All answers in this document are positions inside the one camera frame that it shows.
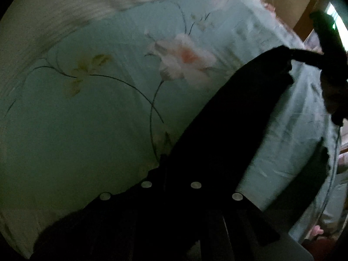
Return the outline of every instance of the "pillow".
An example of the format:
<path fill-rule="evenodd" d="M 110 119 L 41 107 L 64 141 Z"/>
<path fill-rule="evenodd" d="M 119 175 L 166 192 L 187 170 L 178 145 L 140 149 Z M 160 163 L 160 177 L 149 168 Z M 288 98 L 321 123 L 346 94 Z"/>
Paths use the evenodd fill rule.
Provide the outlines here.
<path fill-rule="evenodd" d="M 0 21 L 0 97 L 22 71 L 64 36 L 115 11 L 150 0 L 14 0 Z"/>

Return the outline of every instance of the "wrinkled fabric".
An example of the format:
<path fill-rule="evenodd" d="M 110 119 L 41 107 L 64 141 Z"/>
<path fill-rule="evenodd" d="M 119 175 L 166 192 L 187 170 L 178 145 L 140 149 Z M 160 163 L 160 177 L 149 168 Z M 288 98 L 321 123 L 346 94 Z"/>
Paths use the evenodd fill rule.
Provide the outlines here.
<path fill-rule="evenodd" d="M 237 69 L 282 44 L 303 48 L 259 2 L 219 0 L 217 6 L 216 1 L 146 3 L 91 22 L 53 46 L 46 59 L 36 60 L 23 72 L 25 81 L 2 99 L 0 211 L 6 220 L 0 230 L 22 255 L 31 255 L 39 233 L 61 211 L 81 209 L 104 191 L 121 193 L 145 178 L 158 165 L 158 152 L 170 150 Z M 197 19 L 206 19 L 207 26 L 193 25 Z M 188 34 L 192 25 L 192 41 L 217 58 L 206 71 L 211 85 L 197 89 L 184 79 L 160 85 L 161 59 L 145 56 L 148 46 Z M 78 68 L 82 57 L 98 55 L 110 55 L 112 61 L 84 77 L 80 91 L 67 97 L 76 79 L 64 74 Z M 266 209 L 323 137 L 329 177 L 292 229 L 296 239 L 321 210 L 330 188 L 338 128 L 325 112 L 319 70 L 293 62 L 291 75 L 295 83 L 273 111 L 239 191 Z M 21 218 L 12 219 L 11 211 Z"/>
<path fill-rule="evenodd" d="M 339 221 L 342 217 L 343 208 L 348 194 L 348 171 L 336 175 L 334 188 L 332 190 L 328 204 L 320 218 L 321 227 L 329 233 L 334 233 L 338 229 Z"/>
<path fill-rule="evenodd" d="M 0 96 L 11 92 L 24 71 L 78 28 L 156 0 L 14 0 L 0 21 Z"/>

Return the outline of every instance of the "mattress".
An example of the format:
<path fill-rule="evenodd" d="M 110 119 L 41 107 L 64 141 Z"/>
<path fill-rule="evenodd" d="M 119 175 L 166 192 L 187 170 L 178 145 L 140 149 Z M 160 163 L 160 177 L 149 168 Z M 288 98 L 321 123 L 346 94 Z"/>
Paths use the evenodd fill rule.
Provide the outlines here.
<path fill-rule="evenodd" d="M 28 258 L 48 225 L 146 177 L 237 69 L 281 44 L 303 48 L 258 1 L 159 0 L 90 21 L 51 46 L 1 102 L 0 231 L 8 243 Z M 199 52 L 195 75 L 177 68 L 178 46 Z M 161 59 L 161 47 L 173 58 Z M 325 112 L 319 73 L 293 62 L 295 83 L 239 185 L 266 209 L 323 137 L 329 176 L 291 230 L 297 240 L 336 173 L 338 127 Z"/>

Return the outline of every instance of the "bed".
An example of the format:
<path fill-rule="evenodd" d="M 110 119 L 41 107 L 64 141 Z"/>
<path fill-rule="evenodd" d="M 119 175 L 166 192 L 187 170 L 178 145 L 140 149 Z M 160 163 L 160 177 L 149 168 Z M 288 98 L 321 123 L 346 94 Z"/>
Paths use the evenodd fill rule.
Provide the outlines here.
<path fill-rule="evenodd" d="M 13 5 L 23 31 L 11 28 L 12 16 L 24 18 L 15 11 L 1 21 L 0 231 L 26 258 L 47 226 L 145 178 L 237 69 L 282 44 L 304 48 L 258 0 L 71 0 L 52 16 L 39 10 L 43 20 L 23 1 Z M 178 67 L 180 46 L 199 52 L 197 67 Z M 293 62 L 291 75 L 238 191 L 267 209 L 323 138 L 328 177 L 289 232 L 301 241 L 333 186 L 340 138 L 319 70 Z"/>

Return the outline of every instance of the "black fabric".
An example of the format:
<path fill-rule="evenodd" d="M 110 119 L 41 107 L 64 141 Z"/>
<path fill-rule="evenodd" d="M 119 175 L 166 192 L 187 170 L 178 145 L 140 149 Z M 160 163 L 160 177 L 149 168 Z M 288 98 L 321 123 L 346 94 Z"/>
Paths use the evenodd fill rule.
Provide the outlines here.
<path fill-rule="evenodd" d="M 8 245 L 6 239 L 0 233 L 0 257 L 1 260 L 25 261 L 26 259 Z"/>
<path fill-rule="evenodd" d="M 225 207 L 254 157 L 270 113 L 293 83 L 289 56 L 288 48 L 275 48 L 238 70 L 189 125 L 160 170 L 149 172 L 151 188 L 136 185 L 107 201 L 96 198 L 46 229 L 31 260 L 182 256 L 199 238 L 201 211 Z M 194 181 L 202 184 L 199 196 L 190 187 Z"/>
<path fill-rule="evenodd" d="M 325 257 L 324 261 L 346 261 L 348 244 L 348 226 L 341 233 L 332 251 Z"/>

